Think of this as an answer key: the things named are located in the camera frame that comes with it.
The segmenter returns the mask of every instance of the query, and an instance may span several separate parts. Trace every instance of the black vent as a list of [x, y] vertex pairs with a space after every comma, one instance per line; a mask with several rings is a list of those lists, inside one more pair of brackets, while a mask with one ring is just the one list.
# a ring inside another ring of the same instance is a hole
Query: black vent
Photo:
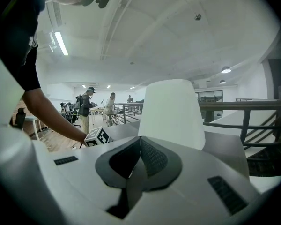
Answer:
[[208, 179], [212, 188], [216, 191], [222, 202], [226, 205], [231, 215], [239, 212], [247, 206], [247, 203], [230, 187], [220, 176]]
[[58, 165], [62, 165], [62, 164], [65, 164], [65, 163], [70, 163], [70, 162], [73, 162], [73, 161], [76, 161], [76, 160], [78, 160], [77, 157], [71, 156], [71, 157], [65, 157], [65, 158], [54, 160], [54, 162], [58, 166]]
[[145, 164], [148, 178], [159, 173], [168, 163], [163, 152], [144, 140], [141, 141], [141, 159]]
[[140, 140], [113, 155], [109, 160], [110, 167], [123, 178], [128, 179], [137, 161], [140, 159]]

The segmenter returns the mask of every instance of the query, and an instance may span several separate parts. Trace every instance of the cap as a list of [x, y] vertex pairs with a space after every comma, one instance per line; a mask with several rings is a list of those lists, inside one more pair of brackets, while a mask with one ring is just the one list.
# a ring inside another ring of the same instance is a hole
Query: cap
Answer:
[[97, 93], [93, 87], [89, 87], [89, 89], [93, 90], [94, 93]]

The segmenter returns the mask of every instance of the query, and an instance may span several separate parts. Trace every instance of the recessed light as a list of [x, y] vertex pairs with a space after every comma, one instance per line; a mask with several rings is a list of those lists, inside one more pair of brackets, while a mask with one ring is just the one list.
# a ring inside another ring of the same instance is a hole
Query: recessed light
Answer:
[[231, 69], [229, 67], [223, 67], [221, 73], [229, 73], [231, 72]]
[[64, 54], [65, 56], [68, 56], [69, 54], [67, 53], [66, 46], [65, 46], [65, 44], [64, 44], [64, 41], [62, 40], [62, 37], [61, 37], [60, 32], [55, 32], [55, 36], [56, 36], [56, 39], [57, 39], [57, 41], [58, 41], [58, 44], [59, 44], [59, 46], [60, 46], [60, 48], [61, 48], [63, 54]]

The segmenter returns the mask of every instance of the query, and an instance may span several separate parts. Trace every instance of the man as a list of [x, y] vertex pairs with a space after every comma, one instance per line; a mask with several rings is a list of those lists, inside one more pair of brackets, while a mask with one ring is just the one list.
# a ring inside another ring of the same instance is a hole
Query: man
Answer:
[[95, 89], [89, 87], [89, 89], [82, 95], [80, 102], [79, 114], [82, 122], [82, 130], [86, 135], [89, 133], [89, 109], [93, 107], [93, 105], [89, 103], [89, 96], [92, 96], [94, 92]]
[[133, 103], [133, 98], [129, 95], [129, 98], [127, 99], [128, 103]]
[[93, 0], [0, 0], [0, 58], [25, 90], [22, 98], [28, 110], [59, 134], [83, 143], [86, 134], [59, 114], [38, 81], [35, 34], [47, 1], [87, 6]]
[[129, 95], [129, 98], [127, 99], [128, 103], [133, 103], [133, 98]]

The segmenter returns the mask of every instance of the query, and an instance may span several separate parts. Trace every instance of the chair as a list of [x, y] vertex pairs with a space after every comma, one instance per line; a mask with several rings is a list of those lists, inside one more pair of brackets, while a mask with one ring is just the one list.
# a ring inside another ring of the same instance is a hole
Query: chair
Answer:
[[26, 113], [24, 112], [24, 108], [19, 108], [18, 113], [15, 116], [15, 124], [14, 127], [20, 130], [23, 129], [23, 124], [25, 121]]
[[74, 126], [79, 126], [79, 127], [81, 127], [81, 125], [75, 124], [75, 122], [77, 121], [77, 119], [78, 119], [78, 111], [77, 111], [76, 109], [74, 109], [74, 112], [73, 112], [73, 115], [72, 115], [72, 118], [71, 118], [70, 123], [72, 123]]

